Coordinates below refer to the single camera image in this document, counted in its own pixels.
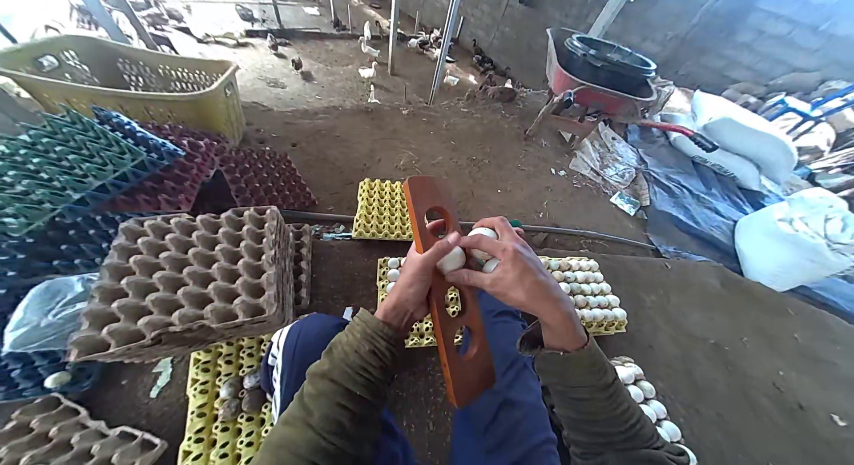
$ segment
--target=duck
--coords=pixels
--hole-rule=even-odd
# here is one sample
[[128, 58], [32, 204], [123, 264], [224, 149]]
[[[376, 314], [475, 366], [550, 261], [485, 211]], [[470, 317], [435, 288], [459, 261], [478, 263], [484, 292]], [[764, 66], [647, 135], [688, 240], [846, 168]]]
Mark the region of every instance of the duck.
[[377, 50], [376, 48], [370, 48], [367, 45], [367, 40], [365, 40], [364, 36], [359, 37], [359, 43], [362, 45], [362, 53], [364, 53], [365, 55], [373, 56], [374, 58], [379, 57], [379, 50]]

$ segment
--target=green jacket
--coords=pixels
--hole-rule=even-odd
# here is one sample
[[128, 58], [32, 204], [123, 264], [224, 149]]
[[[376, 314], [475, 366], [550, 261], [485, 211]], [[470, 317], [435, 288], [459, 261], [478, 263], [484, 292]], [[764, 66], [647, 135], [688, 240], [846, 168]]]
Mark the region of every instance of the green jacket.
[[[546, 350], [533, 327], [519, 348], [535, 357], [574, 464], [688, 465], [686, 452], [658, 435], [595, 340], [574, 352]], [[370, 463], [402, 350], [391, 329], [360, 310], [308, 368], [252, 464]]]

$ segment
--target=wheelbarrow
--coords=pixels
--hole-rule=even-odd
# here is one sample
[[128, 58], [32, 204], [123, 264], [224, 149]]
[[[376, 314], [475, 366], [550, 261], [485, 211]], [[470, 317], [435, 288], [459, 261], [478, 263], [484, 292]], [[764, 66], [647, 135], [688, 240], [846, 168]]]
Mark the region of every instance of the wheelbarrow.
[[[525, 137], [532, 136], [539, 129], [542, 121], [547, 121], [557, 130], [569, 133], [573, 137], [571, 144], [574, 145], [587, 138], [601, 121], [610, 120], [615, 123], [681, 133], [689, 137], [704, 152], [714, 152], [718, 149], [717, 144], [700, 132], [643, 118], [657, 99], [657, 89], [648, 79], [644, 79], [639, 86], [633, 87], [630, 94], [573, 76], [562, 66], [569, 61], [565, 59], [565, 54], [571, 53], [564, 43], [579, 32], [570, 28], [549, 28], [546, 33], [548, 35], [548, 55], [546, 56], [548, 101], [530, 128], [525, 131]], [[567, 110], [570, 110], [566, 114], [569, 116], [562, 116]]]

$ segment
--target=person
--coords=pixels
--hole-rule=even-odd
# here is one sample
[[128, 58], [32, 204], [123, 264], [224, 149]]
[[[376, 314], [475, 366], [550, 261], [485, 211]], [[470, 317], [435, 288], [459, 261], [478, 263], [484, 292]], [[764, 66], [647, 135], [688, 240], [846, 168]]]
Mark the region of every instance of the person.
[[[689, 464], [688, 452], [663, 440], [635, 404], [521, 230], [501, 216], [475, 226], [492, 228], [498, 239], [452, 232], [423, 254], [413, 246], [373, 315], [362, 309], [347, 323], [312, 314], [273, 335], [262, 374], [278, 419], [253, 465], [415, 463], [385, 404], [403, 338], [429, 313], [435, 264], [455, 245], [487, 252], [500, 264], [491, 274], [447, 274], [453, 284], [479, 289], [496, 376], [484, 394], [455, 411], [450, 463], [561, 463], [545, 387], [571, 463]], [[520, 311], [538, 322], [527, 327]]]

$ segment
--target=plastic basket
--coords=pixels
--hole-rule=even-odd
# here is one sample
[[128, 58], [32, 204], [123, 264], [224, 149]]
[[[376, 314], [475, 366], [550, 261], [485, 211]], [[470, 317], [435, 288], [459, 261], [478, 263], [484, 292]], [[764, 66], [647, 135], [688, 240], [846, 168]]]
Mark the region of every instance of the plastic basket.
[[81, 35], [60, 35], [0, 52], [0, 75], [15, 80], [45, 111], [61, 104], [88, 116], [91, 105], [134, 120], [171, 121], [243, 135], [238, 66], [228, 60], [152, 52]]

